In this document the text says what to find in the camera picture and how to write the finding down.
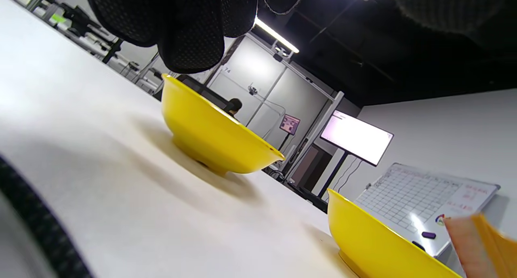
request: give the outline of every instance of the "whiteboard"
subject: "whiteboard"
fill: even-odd
[[[479,212],[500,186],[394,163],[355,204],[437,257],[450,243],[444,217]],[[434,240],[422,232],[436,234]]]

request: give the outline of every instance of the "ceiling light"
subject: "ceiling light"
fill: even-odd
[[[255,18],[255,24],[260,26],[264,31],[266,31],[268,34],[272,35],[282,44],[286,45],[291,51],[298,53],[299,50],[293,46],[290,42],[288,42],[286,39],[284,39],[281,35],[279,35],[276,31],[274,31],[271,27],[267,26],[264,22],[262,22],[259,18]]]

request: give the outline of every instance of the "screen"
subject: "screen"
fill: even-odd
[[[284,119],[282,120],[282,123],[280,124],[280,129],[283,131],[287,131],[288,133],[290,133],[294,136],[299,124],[300,124],[299,119],[294,118],[292,116],[288,116],[286,114],[284,116]]]
[[[377,166],[393,134],[336,110],[321,138]]]

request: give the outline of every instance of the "yellow object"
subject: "yellow object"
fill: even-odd
[[[460,278],[380,221],[328,189],[330,232],[360,278]]]
[[[163,74],[162,112],[173,142],[220,175],[251,173],[284,156],[174,77]]]
[[[500,234],[482,214],[445,219],[445,226],[469,278],[517,277],[517,241]]]

